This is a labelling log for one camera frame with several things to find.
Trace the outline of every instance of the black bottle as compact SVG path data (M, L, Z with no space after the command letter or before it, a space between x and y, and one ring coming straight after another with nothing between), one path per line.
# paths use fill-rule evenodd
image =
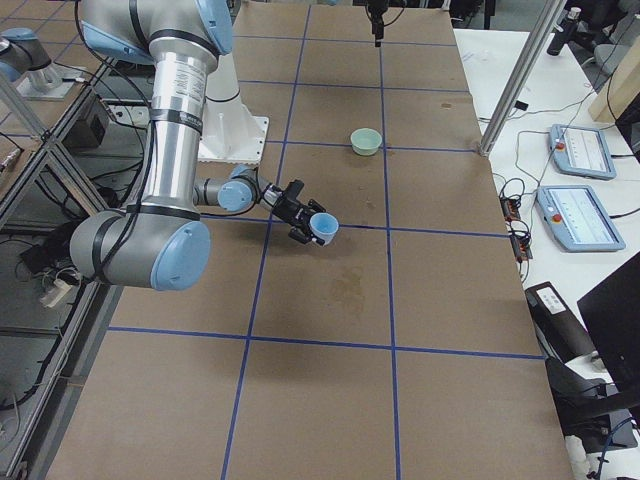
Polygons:
M568 43L576 29L578 28L578 17L580 16L580 8L573 7L569 13L560 22L560 29L556 30L553 39L547 48L547 53L554 57L560 53L565 43Z

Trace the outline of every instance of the white connector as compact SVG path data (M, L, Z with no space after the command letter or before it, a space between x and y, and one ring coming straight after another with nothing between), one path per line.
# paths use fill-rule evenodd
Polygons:
M73 287L64 280L56 278L53 285L40 297L40 303L47 308L53 308L71 291Z

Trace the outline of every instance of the black screen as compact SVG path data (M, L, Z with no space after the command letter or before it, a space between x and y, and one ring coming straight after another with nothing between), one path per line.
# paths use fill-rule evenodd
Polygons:
M640 385L640 253L578 301L593 344L618 390ZM631 408L640 421L640 407Z

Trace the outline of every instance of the device screen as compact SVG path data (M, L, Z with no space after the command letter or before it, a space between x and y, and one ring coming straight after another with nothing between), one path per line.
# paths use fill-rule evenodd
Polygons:
M588 190L558 188L549 192L576 245L615 243L603 213Z
M564 139L572 167L598 172L608 171L597 132L567 128L564 130Z

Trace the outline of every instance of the blue cup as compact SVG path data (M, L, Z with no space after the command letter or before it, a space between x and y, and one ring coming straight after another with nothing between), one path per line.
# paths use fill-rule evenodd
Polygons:
M330 213L316 213L309 220L309 226L316 237L324 240L325 245L331 243L340 228L338 220Z

